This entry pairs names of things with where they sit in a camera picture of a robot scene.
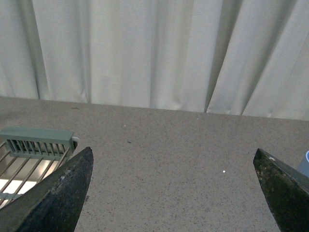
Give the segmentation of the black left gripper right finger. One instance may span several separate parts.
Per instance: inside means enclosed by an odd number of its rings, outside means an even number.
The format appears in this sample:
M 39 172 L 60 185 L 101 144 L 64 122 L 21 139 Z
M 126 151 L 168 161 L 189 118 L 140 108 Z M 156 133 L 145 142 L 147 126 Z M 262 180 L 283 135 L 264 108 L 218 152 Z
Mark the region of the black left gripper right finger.
M 257 149 L 253 165 L 268 207 L 282 232 L 309 230 L 309 178 Z

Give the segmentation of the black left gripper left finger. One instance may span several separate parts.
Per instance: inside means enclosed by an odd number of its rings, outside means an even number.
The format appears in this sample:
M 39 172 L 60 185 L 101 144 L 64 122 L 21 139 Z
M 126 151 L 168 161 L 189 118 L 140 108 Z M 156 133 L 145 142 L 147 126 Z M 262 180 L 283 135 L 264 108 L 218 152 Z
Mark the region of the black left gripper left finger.
M 0 210 L 2 232 L 72 232 L 79 220 L 93 171 L 84 148 L 56 171 Z

